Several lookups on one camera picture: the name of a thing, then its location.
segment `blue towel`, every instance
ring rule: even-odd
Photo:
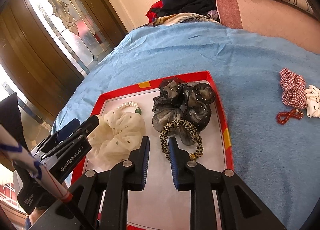
[[[215,23],[131,31],[77,88],[54,129],[89,117],[98,96],[146,80],[209,70],[222,98],[236,173],[281,220],[299,229],[320,197],[320,120],[276,123],[279,71],[320,87],[320,56],[281,38]]]

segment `bed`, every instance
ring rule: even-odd
[[[280,37],[320,53],[320,22],[280,0],[216,0],[222,25],[269,37]]]
[[[318,118],[276,123],[279,71],[320,85],[320,56],[282,38],[215,22],[141,27],[83,80],[53,130],[89,117],[101,93],[156,78],[209,70],[230,130],[236,173],[289,230],[299,229],[320,197]]]

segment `red object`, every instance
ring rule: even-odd
[[[292,109],[290,112],[279,112],[276,116],[277,123],[284,125],[286,122],[289,121],[290,117],[300,120],[303,117],[303,112],[299,111],[298,109]]]
[[[306,82],[303,76],[298,75],[287,68],[280,72],[280,86],[283,89],[282,101],[286,106],[297,109],[308,107],[305,94]]]
[[[93,36],[96,38],[99,44],[102,44],[102,40],[100,39],[99,35],[97,35],[97,33],[95,33]]]
[[[150,7],[149,11],[146,13],[146,17],[148,17],[149,23],[153,22],[153,19],[157,17],[157,14],[154,13],[154,12],[152,12],[151,9],[152,9],[152,8],[159,8],[159,9],[161,9],[162,7],[163,7],[162,0],[154,3],[154,4]]]
[[[61,198],[60,200],[63,203],[69,203],[72,200],[72,198],[73,198],[73,195],[70,192],[68,192],[68,195],[64,198]]]
[[[221,134],[222,134],[223,142],[224,142],[225,162],[226,162],[225,168],[233,170],[232,149],[231,149],[231,142],[230,142],[230,138],[229,138],[228,125],[227,125],[226,117],[224,115],[219,92],[217,90],[215,83],[213,82],[213,79],[212,79],[209,71],[200,71],[200,72],[175,75],[175,76],[170,76],[170,77],[165,77],[165,78],[159,78],[159,79],[150,80],[150,81],[143,82],[143,83],[138,83],[135,85],[127,86],[124,88],[119,88],[119,89],[104,93],[99,96],[95,106],[93,107],[91,115],[99,115],[101,113],[101,110],[104,108],[106,100],[113,99],[113,98],[120,97],[120,96],[124,96],[124,95],[142,92],[142,91],[149,90],[149,89],[159,88],[159,85],[162,82],[162,80],[170,79],[170,78],[179,78],[185,82],[206,80],[207,82],[209,82],[212,89],[216,92],[215,105],[216,105],[217,112],[218,112],[219,123],[220,123],[220,127],[221,127]],[[74,168],[74,170],[72,172],[71,184],[73,184],[84,172],[84,164],[85,164],[85,157]],[[127,230],[144,230],[144,229],[128,225]]]

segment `stained glass window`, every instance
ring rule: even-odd
[[[83,76],[111,52],[80,0],[29,1],[50,36]]]

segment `metal screw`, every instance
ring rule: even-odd
[[[132,165],[132,161],[126,160],[122,163],[124,167],[130,167]]]
[[[187,165],[188,165],[189,167],[196,167],[196,166],[197,166],[197,163],[196,163],[195,161],[188,161],[188,162],[187,162]]]
[[[93,177],[94,174],[95,174],[94,170],[91,170],[91,169],[85,172],[86,177]]]
[[[226,176],[228,176],[228,177],[232,177],[233,174],[234,174],[234,172],[233,172],[233,170],[226,169],[226,170],[224,171],[224,174],[225,174]]]

